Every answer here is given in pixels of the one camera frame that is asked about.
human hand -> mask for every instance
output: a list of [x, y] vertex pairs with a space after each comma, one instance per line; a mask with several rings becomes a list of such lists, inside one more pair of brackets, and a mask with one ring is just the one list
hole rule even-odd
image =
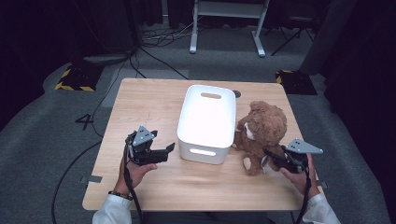
[[[140, 184], [140, 182], [142, 182], [143, 176], [145, 176], [145, 174], [148, 171], [157, 169], [157, 165], [154, 163], [139, 166], [132, 161], [128, 161], [127, 167], [130, 173], [130, 177], [133, 180], [132, 182], [133, 188], [135, 188], [137, 185]], [[121, 194], [129, 195], [130, 192], [125, 183], [125, 178], [123, 174], [124, 174], [124, 158], [122, 157], [122, 160], [120, 162], [119, 179], [117, 180], [116, 186], [114, 187], [114, 191]]]
[[[317, 194], [320, 194], [317, 184], [317, 173], [315, 172], [314, 162], [312, 160], [312, 155], [307, 153], [308, 157], [308, 167], [309, 167], [309, 178], [311, 179], [311, 189], [308, 192], [308, 198], [312, 198]], [[280, 168], [280, 172], [297, 188], [300, 193], [304, 195], [306, 187], [306, 174], [293, 174], [286, 168]]]

teddy bear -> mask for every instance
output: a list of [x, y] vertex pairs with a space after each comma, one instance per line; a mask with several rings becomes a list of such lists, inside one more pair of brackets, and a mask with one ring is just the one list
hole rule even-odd
[[265, 163], [274, 171], [279, 171], [279, 167], [264, 153], [264, 149], [285, 159], [279, 142], [286, 130], [287, 119], [282, 109], [264, 101], [250, 103], [250, 112], [238, 121], [233, 139], [236, 150], [246, 151], [243, 163], [248, 175], [258, 174]]

table top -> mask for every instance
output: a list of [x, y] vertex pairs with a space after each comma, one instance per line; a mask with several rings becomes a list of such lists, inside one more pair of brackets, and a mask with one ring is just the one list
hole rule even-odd
[[167, 162], [148, 172], [135, 188], [144, 211], [247, 211], [299, 210], [303, 196], [280, 172], [248, 176], [243, 166], [244, 151], [230, 148], [220, 165], [186, 161], [179, 156], [177, 125], [189, 86], [217, 86], [240, 91], [236, 99], [236, 121], [248, 114], [249, 104], [263, 100], [280, 107], [288, 119], [288, 131], [280, 144], [302, 139], [283, 87], [277, 83], [125, 78], [120, 85], [103, 143], [83, 200], [87, 210], [98, 210], [117, 181], [125, 138], [140, 125], [158, 131], [152, 150], [176, 143]]

white sleeve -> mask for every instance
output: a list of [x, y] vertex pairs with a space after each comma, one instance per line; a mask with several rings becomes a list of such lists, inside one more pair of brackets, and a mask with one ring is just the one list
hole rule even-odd
[[116, 195], [107, 195], [102, 207], [93, 215], [93, 224], [131, 224], [131, 201]]
[[303, 221], [314, 224], [339, 224], [337, 216], [322, 194], [315, 195], [308, 201]]

yellow and black tape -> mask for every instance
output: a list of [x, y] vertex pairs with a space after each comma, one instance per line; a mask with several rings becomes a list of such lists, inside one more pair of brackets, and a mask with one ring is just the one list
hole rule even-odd
[[64, 91], [95, 91], [94, 87], [90, 86], [81, 86], [73, 84], [73, 82], [67, 81], [70, 78], [71, 74], [71, 66], [67, 67], [66, 71], [61, 76], [58, 84], [55, 86], [55, 90], [64, 90]]
[[285, 74], [285, 73], [291, 74], [291, 73], [293, 73], [293, 71], [290, 71], [290, 70], [279, 70], [279, 71], [277, 71], [275, 73], [276, 83], [282, 85], [282, 76], [281, 75]]

